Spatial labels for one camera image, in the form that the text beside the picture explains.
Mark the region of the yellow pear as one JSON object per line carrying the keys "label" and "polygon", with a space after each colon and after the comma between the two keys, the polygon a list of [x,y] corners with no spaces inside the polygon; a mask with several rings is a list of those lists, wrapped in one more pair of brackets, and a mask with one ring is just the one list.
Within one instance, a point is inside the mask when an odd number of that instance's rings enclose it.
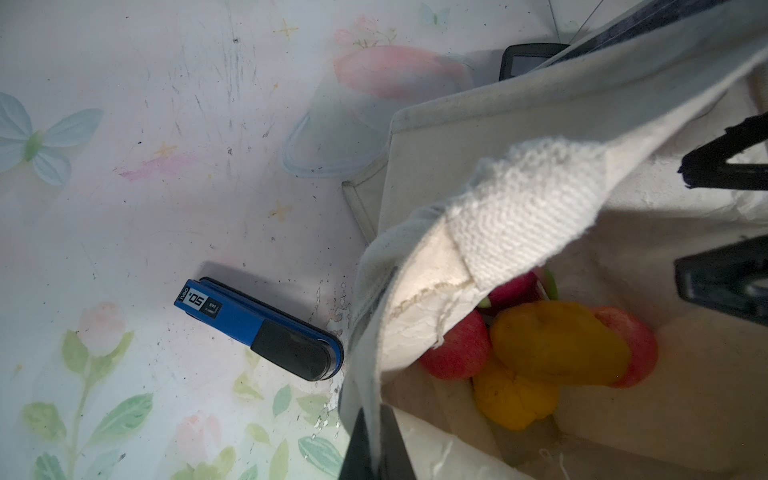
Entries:
{"label": "yellow pear", "polygon": [[558,385],[519,375],[494,356],[472,378],[472,388],[478,410],[511,431],[550,416],[559,402]]}

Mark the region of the blue black stapler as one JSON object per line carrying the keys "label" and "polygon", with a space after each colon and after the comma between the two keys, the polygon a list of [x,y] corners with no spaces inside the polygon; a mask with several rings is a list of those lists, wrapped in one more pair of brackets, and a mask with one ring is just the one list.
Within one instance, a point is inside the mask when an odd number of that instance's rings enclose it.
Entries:
{"label": "blue black stapler", "polygon": [[344,347],[336,336],[213,278],[187,280],[174,305],[303,380],[328,380],[341,370]]}

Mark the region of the yellow mango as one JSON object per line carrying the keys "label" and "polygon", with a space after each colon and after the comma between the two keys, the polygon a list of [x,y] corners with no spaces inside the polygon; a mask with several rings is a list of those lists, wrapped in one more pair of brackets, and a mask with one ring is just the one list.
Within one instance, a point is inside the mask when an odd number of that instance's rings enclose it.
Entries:
{"label": "yellow mango", "polygon": [[515,373],[556,384],[614,384],[632,359],[626,342],[575,302],[537,301],[503,310],[490,338],[495,356]]}

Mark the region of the red apple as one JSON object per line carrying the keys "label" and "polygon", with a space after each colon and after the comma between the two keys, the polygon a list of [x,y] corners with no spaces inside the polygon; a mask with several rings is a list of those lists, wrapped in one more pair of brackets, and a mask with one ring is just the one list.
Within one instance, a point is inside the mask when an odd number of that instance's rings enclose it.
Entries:
{"label": "red apple", "polygon": [[652,330],[633,315],[616,307],[598,307],[593,313],[601,323],[624,340],[631,353],[625,375],[611,384],[611,387],[629,388],[645,380],[658,361],[658,344]]}
{"label": "red apple", "polygon": [[427,350],[419,363],[441,380],[466,380],[478,374],[491,354],[491,340],[482,315],[472,311]]}

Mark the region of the black calculator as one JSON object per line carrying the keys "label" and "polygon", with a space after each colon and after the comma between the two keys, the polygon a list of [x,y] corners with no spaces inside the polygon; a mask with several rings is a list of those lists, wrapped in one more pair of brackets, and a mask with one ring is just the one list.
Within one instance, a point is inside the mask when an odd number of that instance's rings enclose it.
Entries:
{"label": "black calculator", "polygon": [[561,43],[511,45],[502,54],[499,80],[505,81],[531,72],[568,47],[568,44]]}

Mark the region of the pink dragon fruit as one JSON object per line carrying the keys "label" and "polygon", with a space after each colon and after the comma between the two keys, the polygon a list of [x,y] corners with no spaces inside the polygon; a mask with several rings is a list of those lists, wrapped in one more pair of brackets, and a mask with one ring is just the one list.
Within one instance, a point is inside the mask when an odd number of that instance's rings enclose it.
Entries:
{"label": "pink dragon fruit", "polygon": [[477,309],[486,315],[496,315],[521,304],[558,299],[559,292],[553,274],[545,267],[537,267],[496,287],[479,302]]}

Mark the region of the cream canvas tote bag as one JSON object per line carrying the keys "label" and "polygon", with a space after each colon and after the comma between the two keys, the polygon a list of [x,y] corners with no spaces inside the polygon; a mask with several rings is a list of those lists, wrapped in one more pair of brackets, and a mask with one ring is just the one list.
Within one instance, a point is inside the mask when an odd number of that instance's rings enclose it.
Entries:
{"label": "cream canvas tote bag", "polygon": [[[390,406],[416,479],[763,479],[767,325],[682,300],[674,261],[767,237],[767,190],[689,189],[684,155],[767,114],[763,1],[646,2],[651,27],[399,112],[357,270],[340,416]],[[559,296],[658,341],[627,389],[567,386],[553,418],[492,427],[468,383],[414,363],[494,288],[546,266]]]}

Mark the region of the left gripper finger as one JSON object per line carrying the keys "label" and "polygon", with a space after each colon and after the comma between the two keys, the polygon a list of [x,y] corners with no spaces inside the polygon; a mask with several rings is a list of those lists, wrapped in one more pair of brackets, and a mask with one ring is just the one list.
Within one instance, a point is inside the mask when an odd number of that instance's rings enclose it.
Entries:
{"label": "left gripper finger", "polygon": [[359,411],[340,470],[340,480],[416,479],[394,410],[382,405],[380,420],[379,432],[369,434],[364,412]]}
{"label": "left gripper finger", "polygon": [[766,163],[730,163],[745,150],[767,140],[767,114],[745,118],[684,155],[678,173],[689,189],[766,191]]}
{"label": "left gripper finger", "polygon": [[682,300],[767,325],[766,236],[679,258],[674,272]]}

